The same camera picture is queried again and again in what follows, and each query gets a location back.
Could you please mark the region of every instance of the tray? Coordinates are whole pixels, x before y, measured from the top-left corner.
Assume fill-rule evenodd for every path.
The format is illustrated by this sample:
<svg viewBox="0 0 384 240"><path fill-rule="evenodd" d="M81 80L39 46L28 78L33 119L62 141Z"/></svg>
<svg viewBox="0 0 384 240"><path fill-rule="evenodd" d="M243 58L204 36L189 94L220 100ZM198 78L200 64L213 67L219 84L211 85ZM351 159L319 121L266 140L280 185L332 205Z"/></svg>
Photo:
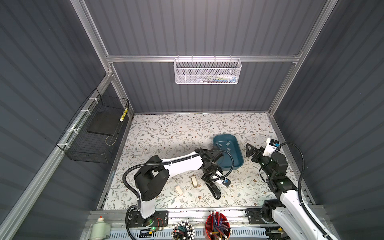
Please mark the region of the tray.
<svg viewBox="0 0 384 240"><path fill-rule="evenodd" d="M243 155L241 153L239 143L237 142L237 139L232 134L220 134L214 137L214 146L218 147L219 149L228 151L232 157L233 157L233 169L236 170L240 168L243 163ZM231 158L224 154L224 157L220 158L217 161L217 164L223 169L223 170L229 170L231 169Z"/></svg>

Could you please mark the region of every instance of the black cable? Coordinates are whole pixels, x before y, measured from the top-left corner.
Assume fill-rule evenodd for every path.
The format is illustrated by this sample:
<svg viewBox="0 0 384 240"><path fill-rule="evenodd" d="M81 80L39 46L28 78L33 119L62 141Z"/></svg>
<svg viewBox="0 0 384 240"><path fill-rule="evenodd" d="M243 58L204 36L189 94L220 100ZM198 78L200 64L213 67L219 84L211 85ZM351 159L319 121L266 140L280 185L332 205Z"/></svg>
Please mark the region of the black cable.
<svg viewBox="0 0 384 240"><path fill-rule="evenodd" d="M135 237L133 237L133 235L131 234L131 232L129 231L129 227L128 227L128 216L129 216L129 213L133 210L133 209L137 209L137 206L136 205L132 205L128 208L127 210L127 213L125 214L125 228L127 229L127 232L128 232L128 235L130 236L130 238L132 240L136 240Z"/></svg>
<svg viewBox="0 0 384 240"><path fill-rule="evenodd" d="M298 195L299 195L299 201L300 201L300 206L303 208L304 212L307 214L307 216L310 218L310 220L313 222L313 224L320 230L320 232L322 233L323 236L326 236L326 238L328 240L333 240L331 238L331 236L327 235L327 232L320 226L320 224L317 223L317 221L313 218L313 216L310 214L310 212L308 211L307 207L305 206L304 202L303 202L303 198L301 196L301 181L303 180L303 176L304 176L304 170L305 170L305 162L304 162L304 155L303 155L303 152L301 151L301 149L299 148L299 146L297 146L296 144L294 143L291 143L291 142L283 142L282 144L279 145L278 147L278 150L280 150L280 148L284 145L292 145L294 146L295 148L297 148L297 150L300 152L300 155L301 155L301 161L302 161L302 164L301 164L301 171L300 171L300 177L299 177L299 181L297 183L297 190L298 190Z"/></svg>
<svg viewBox="0 0 384 240"><path fill-rule="evenodd" d="M133 170L135 169L138 169L140 167L144 167L144 166L164 166L164 165L169 165L169 164L173 164L173 163L177 163L177 162L182 162L182 161L185 161L185 160L188 160L188 159L191 159L193 157L197 157L197 156L200 156L200 155L203 155L203 154L206 154L208 152L225 152L226 154L229 155L229 157L231 158L231 161L232 161L232 166L231 166L231 169L226 173L224 174L223 176L218 176L218 175L215 175L215 174L212 174L210 176L210 178L212 179L212 176L216 176L218 177L218 179L225 179L225 177L227 177L233 170L233 165L234 165L234 161L233 161L233 157L232 155L225 151L225 150L221 150L221 149L213 149L213 150L207 150L207 151L203 151L203 152L200 152L200 153L197 153L197 154L194 154L194 155L191 155L191 156L188 156L188 157L184 157L184 158L180 158L180 159L176 159L176 160L173 160L173 161L167 161L167 162L147 162L147 163L143 163L143 164L138 164L136 166L133 166L133 167L130 167L129 169L127 169L123 176L122 176L122 182L124 183L124 185L129 189L131 190L135 195L136 197L139 199L140 198L140 194L133 188L131 187L131 185L128 184L127 182L127 175L128 173L132 172ZM136 205L132 205L128 208L127 210L127 213L125 215L125 227L127 229L127 232L128 232L128 235L130 236L130 238L132 240L136 240L136 238L134 238L131 234L131 232L129 231L129 228L128 228L128 215L130 213L130 211L132 211L133 209L139 209Z"/></svg>
<svg viewBox="0 0 384 240"><path fill-rule="evenodd" d="M128 173L132 172L133 170L135 169L138 169L140 167L145 167L145 166L164 166L164 165L169 165L169 164L173 164L173 163L177 163L177 162L182 162L182 161L185 161L185 160L188 160L188 159L191 159L193 157L197 157L197 156L200 156L200 155L203 155L203 154L206 154L208 152L225 152L226 154L229 155L229 157L231 158L231 161L232 161L232 165L231 165L231 169L226 173L224 174L223 176L218 176L218 175L215 175L215 174L212 174L210 176L210 178L212 179L212 176L215 176L215 177L218 177L218 179L225 179L233 170L233 165L234 165L234 161L233 161L233 157L232 155L225 151L225 150L221 150L221 149L213 149L213 150L207 150L207 151L203 151L203 152L200 152L200 153L197 153L197 154L194 154L194 155L191 155L191 156L188 156L188 157L184 157L184 158L180 158L180 159L176 159L176 160L173 160L173 161L167 161L167 162L147 162L147 163L143 163L143 164L138 164L136 166L133 166L133 167L130 167L129 169L127 169L123 176L122 176L122 182L124 183L124 185L129 189L131 190L135 195L136 197L139 199L140 198L140 194L133 188L131 187L128 182L127 182L127 175Z"/></svg>

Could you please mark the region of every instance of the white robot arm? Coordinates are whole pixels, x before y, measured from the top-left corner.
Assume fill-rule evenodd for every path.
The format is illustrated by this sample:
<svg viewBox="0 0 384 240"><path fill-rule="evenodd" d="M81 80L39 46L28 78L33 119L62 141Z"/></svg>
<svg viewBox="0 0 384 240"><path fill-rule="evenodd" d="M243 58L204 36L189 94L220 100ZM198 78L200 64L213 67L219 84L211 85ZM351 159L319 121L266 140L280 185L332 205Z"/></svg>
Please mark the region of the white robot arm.
<svg viewBox="0 0 384 240"><path fill-rule="evenodd" d="M155 200L163 189L167 180L175 175L191 170L201 169L204 173L202 180L216 199L220 199L220 189L215 184L228 187L231 181L227 178L221 179L223 170L216 164L216 161L222 157L222 150L204 150L196 149L194 152L172 159L160 159L158 156L152 156L147 163L173 162L164 166L142 167L135 174L134 179L136 187L139 190L140 198L139 211L143 219L150 217L155 213Z"/></svg>
<svg viewBox="0 0 384 240"><path fill-rule="evenodd" d="M307 204L300 202L298 189L286 176L288 163L279 153L279 142L268 138L266 143L260 149L247 144L247 157L252 156L252 161L260 164L268 175L269 188L277 197L264 201L263 220L277 222L292 240L337 240Z"/></svg>

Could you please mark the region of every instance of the white wire basket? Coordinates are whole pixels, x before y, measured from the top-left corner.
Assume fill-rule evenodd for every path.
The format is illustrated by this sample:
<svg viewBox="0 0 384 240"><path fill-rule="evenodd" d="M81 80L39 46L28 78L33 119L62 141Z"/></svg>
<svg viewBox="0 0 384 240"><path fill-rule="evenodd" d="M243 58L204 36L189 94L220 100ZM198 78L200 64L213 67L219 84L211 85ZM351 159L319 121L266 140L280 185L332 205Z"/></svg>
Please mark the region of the white wire basket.
<svg viewBox="0 0 384 240"><path fill-rule="evenodd" d="M231 57L175 58L177 84L237 84L241 61Z"/></svg>

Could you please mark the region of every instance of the gray wall panel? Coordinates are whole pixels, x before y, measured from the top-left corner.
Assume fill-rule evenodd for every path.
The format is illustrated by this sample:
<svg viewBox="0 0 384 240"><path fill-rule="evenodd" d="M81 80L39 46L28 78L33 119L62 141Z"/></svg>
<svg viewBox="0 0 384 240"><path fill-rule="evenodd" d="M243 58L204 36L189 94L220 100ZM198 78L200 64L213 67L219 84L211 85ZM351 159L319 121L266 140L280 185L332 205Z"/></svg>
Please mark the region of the gray wall panel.
<svg viewBox="0 0 384 240"><path fill-rule="evenodd" d="M105 71L70 1L42 0L0 0L0 69L2 222ZM14 239L78 238L110 168L64 158Z"/></svg>
<svg viewBox="0 0 384 240"><path fill-rule="evenodd" d="M383 1L339 1L275 114L342 239L384 228L383 13Z"/></svg>
<svg viewBox="0 0 384 240"><path fill-rule="evenodd" d="M86 0L110 55L293 55L325 0Z"/></svg>
<svg viewBox="0 0 384 240"><path fill-rule="evenodd" d="M243 63L238 84L176 84L172 63L115 63L135 112L268 110L291 63Z"/></svg>

